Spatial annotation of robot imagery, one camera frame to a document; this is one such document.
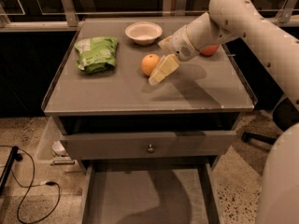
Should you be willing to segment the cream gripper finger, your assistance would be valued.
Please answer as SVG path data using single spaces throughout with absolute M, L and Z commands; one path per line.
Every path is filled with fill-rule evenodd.
M 158 46 L 163 50 L 170 50 L 170 41 L 172 36 L 168 36 L 167 38 L 158 42 Z
M 179 59 L 175 54 L 163 56 L 149 77 L 149 84 L 155 86 L 166 77 L 175 72 L 179 67 Z

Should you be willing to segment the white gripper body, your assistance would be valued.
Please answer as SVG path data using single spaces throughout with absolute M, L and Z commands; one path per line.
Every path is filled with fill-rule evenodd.
M 182 62 L 187 62 L 199 54 L 188 38 L 187 28 L 181 27 L 165 40 L 167 50 Z

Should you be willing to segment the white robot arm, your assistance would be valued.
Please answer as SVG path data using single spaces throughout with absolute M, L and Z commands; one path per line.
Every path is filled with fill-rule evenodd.
M 162 40 L 149 77 L 156 85 L 211 45 L 241 38 L 293 105 L 299 101 L 298 40 L 265 19 L 250 0 L 210 0 L 209 10 Z M 256 224 L 299 224 L 299 124 L 279 136 L 263 169 Z

